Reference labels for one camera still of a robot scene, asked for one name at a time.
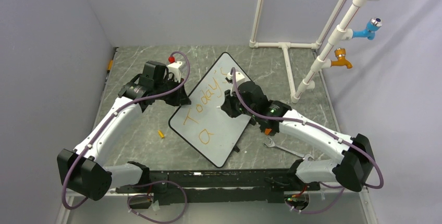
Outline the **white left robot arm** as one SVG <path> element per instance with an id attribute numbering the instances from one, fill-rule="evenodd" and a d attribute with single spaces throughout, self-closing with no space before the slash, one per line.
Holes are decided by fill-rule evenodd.
<path id="1" fill-rule="evenodd" d="M 63 193 L 73 190 L 87 199 L 100 200 L 109 189 L 129 185 L 142 193 L 150 185 L 149 167 L 135 161 L 106 167 L 107 158 L 120 136 L 156 100 L 170 106 L 191 103 L 184 83 L 190 74 L 187 61 L 168 65 L 147 61 L 142 73 L 126 83 L 113 106 L 96 128 L 72 150 L 63 149 L 57 165 Z"/>

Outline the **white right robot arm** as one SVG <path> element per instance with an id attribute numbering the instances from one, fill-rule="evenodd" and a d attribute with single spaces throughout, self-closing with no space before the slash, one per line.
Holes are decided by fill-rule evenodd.
<path id="1" fill-rule="evenodd" d="M 336 182 L 354 192 L 360 192 L 364 186 L 383 187 L 384 178 L 366 136 L 350 136 L 320 125 L 289 105 L 268 99 L 253 81 L 227 82 L 232 88 L 225 91 L 220 108 L 229 117 L 247 115 L 250 124 L 258 124 L 262 133 L 290 135 L 328 156 L 328 160 L 296 160 L 287 171 L 290 188 L 300 190 L 309 183 L 320 182 Z"/>

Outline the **white whiteboard black frame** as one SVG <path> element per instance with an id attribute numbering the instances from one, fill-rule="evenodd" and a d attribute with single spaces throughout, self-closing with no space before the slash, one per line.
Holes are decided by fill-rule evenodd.
<path id="1" fill-rule="evenodd" d="M 225 80 L 232 68 L 246 75 L 229 53 L 222 53 L 189 93 L 191 105 L 179 107 L 168 123 L 217 168 L 226 163 L 251 119 L 247 115 L 230 118 L 216 108 L 224 102 L 224 92 L 232 88 Z"/>

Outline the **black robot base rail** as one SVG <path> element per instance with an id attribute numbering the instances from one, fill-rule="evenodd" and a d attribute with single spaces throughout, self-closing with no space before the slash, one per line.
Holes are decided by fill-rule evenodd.
<path id="1" fill-rule="evenodd" d="M 223 203 L 265 201 L 284 203 L 297 194 L 305 200 L 311 191 L 319 191 L 317 182 L 305 184 L 294 178 L 287 168 L 234 170 L 163 170 L 151 171 L 153 186 L 117 187 L 123 194 L 149 193 L 160 205 L 183 203 Z"/>

